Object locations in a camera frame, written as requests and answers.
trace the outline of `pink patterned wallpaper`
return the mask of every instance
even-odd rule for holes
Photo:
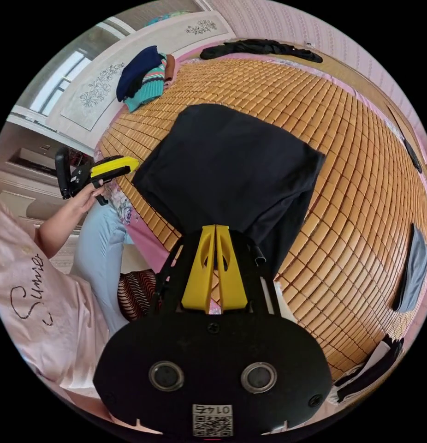
[[[409,100],[390,74],[366,50],[338,29],[306,12],[271,0],[207,0],[238,37],[313,43],[370,79],[400,108],[427,155],[427,134]]]

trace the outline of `light blue jeans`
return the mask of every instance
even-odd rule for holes
[[[95,203],[81,228],[70,274],[90,283],[111,337],[129,323],[117,298],[124,244],[133,242],[113,206]]]

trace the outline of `hand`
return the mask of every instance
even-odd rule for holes
[[[86,185],[75,197],[72,197],[67,204],[70,206],[74,214],[83,215],[92,208],[96,202],[96,198],[105,192],[103,180],[100,180],[101,188],[95,189],[92,183]]]

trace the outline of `gray cloth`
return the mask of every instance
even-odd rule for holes
[[[394,311],[408,312],[415,309],[426,273],[427,245],[421,231],[412,224],[410,228],[410,249],[404,274],[392,305]]]

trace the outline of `black handle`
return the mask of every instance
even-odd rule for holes
[[[71,197],[71,166],[69,164],[69,150],[62,147],[55,154],[55,170],[57,172],[58,187],[63,200]]]
[[[101,188],[101,185],[100,183],[98,183],[98,181],[93,181],[92,184],[94,185],[95,189]],[[100,206],[104,206],[109,203],[102,195],[97,195],[95,198]]]

